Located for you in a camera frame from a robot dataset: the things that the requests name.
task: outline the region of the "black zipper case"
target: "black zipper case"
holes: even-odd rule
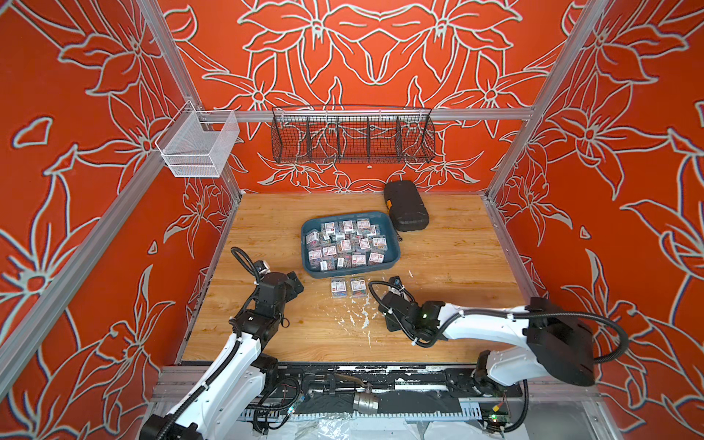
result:
[[[418,188],[410,180],[387,183],[384,187],[384,199],[389,217],[397,231],[418,231],[425,229],[430,223]]]

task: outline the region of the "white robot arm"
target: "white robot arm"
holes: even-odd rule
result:
[[[267,266],[261,273],[264,276],[251,297],[257,294],[257,306],[246,310],[245,305],[230,320],[233,334],[203,381],[167,416],[152,415],[140,440],[225,438],[245,408],[252,408],[250,402],[273,388],[276,360],[261,351],[276,333],[285,303],[301,293],[303,285],[293,272],[268,273]],[[548,375],[568,384],[590,386],[594,383],[593,364],[616,359],[628,347],[627,334],[615,323],[590,313],[565,312],[544,298],[533,298],[529,306],[504,309],[464,308],[441,301],[419,306],[399,278],[391,281],[369,282],[370,293],[379,302],[387,329],[403,331],[411,344],[429,348],[441,339],[471,338],[513,345],[503,351],[480,353],[472,378],[481,394],[501,396],[517,382]],[[377,285],[389,288],[383,298],[375,291]],[[612,353],[594,358],[591,330],[577,318],[612,327],[620,336],[620,345]],[[299,394],[297,388],[287,405],[282,402],[281,408],[264,409],[288,410],[290,414],[300,402]]]
[[[594,385],[594,364],[608,362],[628,349],[628,334],[603,316],[565,312],[546,298],[531,298],[528,306],[514,308],[465,308],[442,301],[422,305],[403,287],[401,279],[371,281],[369,289],[385,315],[386,328],[398,330],[423,348],[443,339],[484,339],[511,344],[503,351],[483,351],[474,370],[476,388],[496,395],[524,379],[553,376],[565,383]],[[389,292],[380,298],[375,286]],[[594,358],[592,332],[579,318],[595,320],[613,328],[620,344],[612,352]]]
[[[265,389],[277,382],[277,361],[262,354],[263,348],[284,321],[288,301],[303,292],[295,272],[270,272],[266,262],[252,263],[240,248],[230,250],[255,277],[256,288],[242,309],[230,319],[232,334],[202,380],[165,417],[152,415],[139,433],[140,440],[224,439],[240,414]],[[248,309],[255,301],[254,309]],[[285,408],[293,408],[296,393]]]

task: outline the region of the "black wire basket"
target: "black wire basket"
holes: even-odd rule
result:
[[[435,157],[430,108],[274,107],[277,163],[428,163]]]

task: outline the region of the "floor panel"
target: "floor panel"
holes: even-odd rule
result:
[[[365,279],[401,276],[418,303],[513,307],[524,303],[479,196],[423,194],[430,225],[402,232],[401,259]],[[389,333],[373,298],[336,298],[329,279],[313,279],[301,263],[301,225],[311,218],[384,210],[381,194],[246,194],[213,275],[184,360],[213,360],[232,328],[227,324],[252,292],[253,278],[230,254],[239,246],[277,272],[296,271],[306,290],[286,305],[291,322],[264,352],[289,361],[473,363],[503,344],[463,339],[431,348]]]

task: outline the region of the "orange wall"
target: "orange wall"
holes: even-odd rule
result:
[[[530,106],[583,1],[160,0],[206,108],[298,103]],[[278,165],[269,127],[241,124],[230,166],[256,192],[486,189],[517,121],[436,124],[422,165]]]
[[[0,6],[0,342],[183,104],[135,2]],[[232,201],[161,170],[0,403],[3,438],[134,437]]]
[[[538,291],[631,334],[597,371],[628,439],[704,436],[703,25],[612,1],[498,198]]]

